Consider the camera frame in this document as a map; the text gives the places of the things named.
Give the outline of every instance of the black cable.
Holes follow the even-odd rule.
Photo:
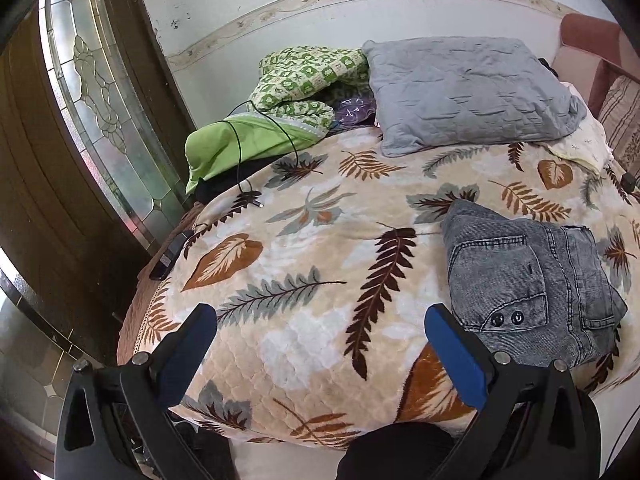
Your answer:
[[[629,420],[626,422],[625,427],[622,428],[622,431],[620,431],[620,434],[618,435],[618,438],[616,439],[613,447],[611,448],[611,453],[609,453],[609,458],[607,459],[607,465],[604,466],[605,471],[609,468],[609,464],[611,462],[611,457],[613,457],[613,452],[616,450],[616,446],[618,445],[618,443],[620,442],[620,438],[622,437],[622,434],[625,433],[626,427],[629,425],[629,423],[633,420],[633,418],[636,416],[636,413],[638,412],[638,410],[640,410],[640,404],[638,404],[638,407],[634,410],[634,412],[632,413],[632,415],[629,417]]]
[[[265,114],[265,113],[261,112],[260,110],[258,110],[258,107],[255,105],[255,103],[253,101],[251,101],[251,99],[249,99],[248,101],[244,101],[243,103],[240,103],[238,106],[233,108],[228,113],[228,115],[226,116],[227,119],[229,117],[231,117],[231,114],[233,112],[235,112],[236,110],[238,110],[239,107],[241,107],[242,105],[245,105],[245,104],[249,104],[249,103],[251,103],[251,106],[254,107],[254,110],[256,112],[258,112],[263,117],[266,117],[273,124],[275,124],[282,131],[282,133],[285,134],[287,139],[289,139],[289,142],[291,143],[291,147],[293,148],[293,152],[296,154],[296,167],[297,167],[300,164],[300,158],[298,156],[298,150],[296,149],[296,145],[293,142],[293,139],[291,139],[291,136],[285,131],[285,129],[282,126],[280,126],[280,124],[278,124],[278,121],[275,121],[272,117],[269,117],[267,114]],[[234,131],[234,135],[236,136],[236,141],[238,142],[238,165],[236,166],[236,182],[238,183],[238,189],[240,190],[240,193],[242,194],[242,193],[244,193],[244,191],[242,191],[242,187],[240,186],[240,164],[242,164],[242,146],[241,146],[241,143],[240,143],[240,136],[238,135],[238,132],[236,131],[236,128],[233,126],[231,121],[227,121],[226,119],[224,119],[222,121],[217,121],[217,122],[225,123],[225,124],[228,124],[229,126],[231,126],[231,129]],[[247,182],[249,183],[250,190],[253,191],[254,190],[254,186],[252,186],[251,181],[247,179]]]
[[[233,124],[230,123],[229,121],[222,120],[218,122],[228,124],[229,126],[231,126],[231,129],[234,131],[234,134],[236,134],[236,141],[238,142],[238,165],[236,166],[236,184],[238,184],[238,189],[240,190],[240,194],[242,194],[244,193],[244,191],[242,191],[242,187],[240,186],[240,163],[242,162],[242,146],[240,144],[240,136],[236,131],[236,127],[233,126]],[[248,182],[249,182],[249,188],[251,189],[251,191],[253,191],[254,187],[251,185],[250,181]]]
[[[298,150],[296,149],[296,145],[293,143],[293,139],[291,139],[290,135],[284,130],[284,128],[282,126],[280,126],[278,121],[276,121],[272,117],[270,117],[267,114],[265,114],[265,113],[261,112],[260,110],[258,110],[258,107],[254,104],[253,101],[247,101],[247,102],[251,103],[251,106],[254,107],[254,110],[256,112],[258,112],[260,115],[262,115],[263,117],[266,117],[268,120],[270,120],[273,124],[275,124],[277,127],[279,127],[279,129],[282,131],[283,134],[285,134],[287,136],[287,139],[289,139],[289,142],[291,143],[291,147],[293,148],[293,152],[296,154],[296,167],[297,167],[300,164],[300,159],[298,157]]]

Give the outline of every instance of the black smartphone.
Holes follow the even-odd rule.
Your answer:
[[[190,229],[182,231],[175,236],[174,241],[169,244],[166,251],[160,256],[158,263],[156,263],[155,267],[149,273],[150,280],[156,280],[158,282],[164,280],[169,275],[178,257],[180,257],[184,243],[192,236],[193,231]]]

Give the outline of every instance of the denim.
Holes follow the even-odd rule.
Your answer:
[[[588,228],[509,220],[456,200],[442,231],[453,314],[491,352],[575,367],[611,350],[626,304]]]

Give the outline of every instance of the white cloth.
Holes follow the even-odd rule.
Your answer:
[[[564,82],[562,84],[584,102],[574,85]],[[552,142],[542,142],[542,145],[555,156],[576,162],[595,174],[600,174],[613,158],[604,127],[593,117],[589,108],[587,116],[572,134]]]

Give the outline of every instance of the bed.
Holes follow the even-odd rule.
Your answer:
[[[638,373],[640,195],[622,189],[616,162],[595,176],[520,142],[386,158],[381,138],[360,128],[322,140],[298,167],[291,154],[242,183],[260,207],[233,188],[186,218],[178,229],[196,235],[167,280],[142,273],[118,361],[209,303],[218,334],[174,408],[187,420],[235,440],[334,449],[408,420],[461,431],[472,410],[422,327],[430,304],[450,304],[440,221],[461,198],[587,225],[628,313],[615,348],[574,368],[575,381],[598,401]]]

